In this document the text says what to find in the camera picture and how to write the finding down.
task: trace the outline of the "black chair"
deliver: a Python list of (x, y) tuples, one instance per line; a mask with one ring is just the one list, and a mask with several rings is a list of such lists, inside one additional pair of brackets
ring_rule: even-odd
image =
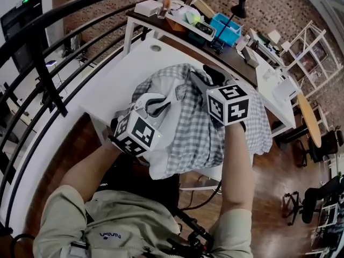
[(326, 135), (321, 137), (321, 147), (316, 147), (312, 138), (308, 139), (309, 150), (306, 150), (302, 142), (299, 140), (302, 149), (302, 162), (299, 167), (307, 166), (307, 154), (310, 154), (312, 161), (320, 162), (323, 160), (324, 156), (335, 154), (338, 152), (338, 145), (342, 146), (344, 144), (343, 133), (340, 130), (329, 131)]
[(339, 176), (335, 176), (320, 188), (308, 188), (305, 193), (305, 198), (301, 202), (299, 199), (299, 192), (295, 191), (292, 194), (285, 194), (284, 197), (290, 197), (293, 203), (293, 209), (287, 215), (282, 215), (287, 218), (293, 214), (292, 221), (288, 226), (294, 224), (297, 213), (302, 214), (302, 221), (309, 224), (312, 221), (314, 212), (320, 213), (320, 209), (316, 209), (317, 201), (329, 197), (330, 195), (339, 195), (344, 191), (344, 179), (339, 182)]

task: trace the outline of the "khaki shirt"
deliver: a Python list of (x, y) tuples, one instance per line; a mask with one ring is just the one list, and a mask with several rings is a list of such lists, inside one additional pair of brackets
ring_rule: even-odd
[[(87, 224), (86, 211), (94, 222)], [(212, 227), (213, 257), (250, 258), (251, 212), (224, 213)], [(160, 203), (124, 192), (96, 192), (84, 204), (80, 194), (63, 185), (49, 197), (41, 229), (33, 244), (35, 257), (138, 257), (149, 251), (156, 257), (172, 257), (166, 239), (185, 242), (177, 222)], [(71, 246), (83, 241), (88, 249)]]

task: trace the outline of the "metal railing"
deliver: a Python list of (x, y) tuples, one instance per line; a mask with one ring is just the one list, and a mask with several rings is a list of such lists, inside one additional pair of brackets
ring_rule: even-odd
[[(107, 63), (109, 63), (113, 58), (115, 58), (118, 54), (120, 54), (123, 50), (123, 47), (118, 49), (115, 53), (111, 54), (106, 60), (102, 61), (99, 65), (97, 65), (97, 68), (95, 68), (90, 75), (88, 75), (85, 79), (82, 80), (82, 82), (71, 92), (67, 98), (62, 101), (61, 97), (59, 96), (59, 93), (66, 88), (66, 86), (76, 78), (78, 74), (80, 74), (83, 70), (86, 69), (87, 66), (89, 66), (91, 63), (93, 63), (95, 60), (97, 60), (100, 56), (102, 56), (104, 53), (106, 53), (110, 48), (112, 48), (114, 45), (119, 43), (124, 39), (124, 35), (121, 35), (114, 39), (109, 45), (107, 45), (105, 48), (103, 48), (98, 54), (92, 56), (89, 58), (83, 65), (81, 65), (78, 69), (76, 69), (59, 87), (55, 87), (54, 83), (52, 81), (52, 78), (58, 74), (59, 71), (61, 71), (69, 62), (71, 62), (73, 59), (75, 59), (78, 55), (80, 55), (82, 52), (86, 51), (91, 45), (97, 43), (101, 39), (103, 39), (105, 36), (109, 35), (110, 33), (124, 27), (126, 25), (126, 21), (119, 23), (118, 25), (112, 27), (108, 31), (98, 35), (97, 37), (93, 38), (92, 40), (88, 41), (84, 45), (82, 45), (80, 48), (78, 48), (76, 51), (69, 54), (67, 57), (64, 58), (64, 60), (59, 63), (56, 68), (54, 68), (50, 73), (45, 65), (45, 58), (49, 56), (51, 53), (53, 53), (57, 48), (59, 48), (63, 43), (70, 40), (72, 37), (78, 35), (79, 33), (83, 32), (87, 28), (109, 18), (112, 16), (115, 16), (121, 12), (124, 12), (126, 10), (132, 9), (135, 7), (136, 3), (130, 4), (127, 6), (124, 6), (120, 9), (115, 9), (111, 12), (108, 12), (102, 16), (99, 16), (97, 18), (94, 18), (87, 23), (81, 25), (77, 29), (71, 31), (67, 35), (65, 35), (63, 38), (58, 40), (57, 42), (50, 45), (46, 50), (42, 51), (40, 48), (40, 45), (37, 45), (39, 42), (37, 32), (42, 31), (42, 29), (45, 29), (46, 27), (52, 25), (56, 21), (62, 19), (63, 17), (76, 12), (84, 7), (90, 6), (92, 4), (95, 4), (97, 2), (100, 2), (103, 0), (73, 0), (70, 1), (56, 9), (52, 9), (43, 15), (39, 16), (29, 24), (27, 24), (25, 27), (23, 27), (16, 35), (14, 35), (12, 38), (10, 38), (3, 46), (0, 47), (0, 70), (2, 66), (7, 62), (8, 59), (10, 59), (14, 53), (21, 48), (23, 45), (28, 46), (28, 50), (30, 51), (30, 55), (32, 57), (32, 62), (15, 78), (15, 80), (9, 85), (6, 92), (3, 94), (3, 96), (0, 98), (0, 108), (2, 108), (6, 101), (9, 99), (9, 97), (13, 94), (14, 90), (22, 83), (22, 81), (28, 76), (28, 74), (36, 68), (37, 73), (40, 77), (40, 82), (37, 84), (35, 89), (28, 95), (28, 97), (24, 100), (22, 105), (19, 107), (17, 113), (11, 118), (10, 122), (7, 125), (6, 131), (3, 134), (1, 140), (0, 140), (0, 150), (2, 151), (6, 142), (8, 141), (11, 132), (13, 131), (16, 123), (22, 116), (22, 114), (25, 112), (27, 107), (33, 102), (34, 98), (41, 93), (43, 90), (46, 90), (49, 94), (47, 101), (44, 102), (43, 106), (40, 108), (40, 110), (37, 112), (37, 114), (33, 117), (30, 124), (26, 128), (23, 136), (20, 138), (19, 143), (17, 143), (17, 147), (15, 151), (13, 152), (11, 159), (9, 163), (6, 166), (3, 179), (0, 184), (0, 204), (3, 199), (5, 186), (7, 183), (7, 177), (10, 172), (11, 167), (13, 167), (13, 164), (18, 157), (18, 154), (20, 150), (22, 149), (25, 141), (27, 140), (29, 134), (33, 130), (34, 126), (37, 124), (38, 120), (42, 117), (42, 115), (45, 113), (47, 108), (54, 103), (56, 105), (57, 111), (50, 117), (49, 121), (45, 124), (44, 128), (41, 130), (39, 135), (36, 137), (35, 142), (31, 145), (30, 150), (28, 150), (27, 156), (19, 169), (17, 179), (15, 180), (15, 183), (13, 185), (13, 189), (11, 192), (8, 209), (6, 213), (6, 219), (5, 219), (5, 226), (4, 228), (0, 228), (0, 236), (1, 235), (7, 235), (12, 233), (12, 229), (9, 226), (10, 223), (10, 216), (11, 216), (11, 210), (13, 207), (13, 202), (16, 197), (16, 193), (20, 184), (20, 181), (23, 178), (25, 169), (34, 154), (36, 148), (40, 144), (42, 138), (50, 128), (50, 126), (54, 123), (55, 119), (58, 117), (59, 114), (62, 114), (64, 117), (68, 114), (68, 111), (66, 109), (66, 105), (74, 98), (74, 96), (82, 89), (82, 87), (90, 81)], [(135, 28), (135, 31), (137, 31), (141, 26), (138, 26)], [(147, 33), (147, 29), (144, 28), (143, 32), (135, 37), (133, 39), (133, 42), (141, 38), (144, 40)]]

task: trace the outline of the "round wooden table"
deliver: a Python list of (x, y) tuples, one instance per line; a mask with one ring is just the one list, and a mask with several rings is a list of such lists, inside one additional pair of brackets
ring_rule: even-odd
[(313, 112), (313, 109), (304, 95), (297, 95), (297, 101), (299, 103), (301, 113), (306, 123), (301, 125), (300, 127), (297, 127), (293, 131), (278, 137), (278, 143), (287, 144), (302, 137), (303, 135), (310, 133), (314, 144), (318, 148), (320, 148), (321, 134), (318, 121)]

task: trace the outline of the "blue basket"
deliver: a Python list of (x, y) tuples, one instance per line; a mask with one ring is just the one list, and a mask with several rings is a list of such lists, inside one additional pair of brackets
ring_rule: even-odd
[[(225, 26), (220, 21), (223, 21), (226, 24), (228, 20), (229, 18), (223, 15), (222, 13), (217, 13), (216, 15), (214, 15), (214, 17), (210, 21), (210, 26), (216, 29), (215, 37), (217, 37), (220, 34), (220, 32)], [(234, 21), (230, 21), (229, 26), (234, 30), (239, 30), (237, 32), (233, 32), (229, 27), (226, 27), (219, 39), (233, 47), (235, 42), (241, 37), (241, 27)]]

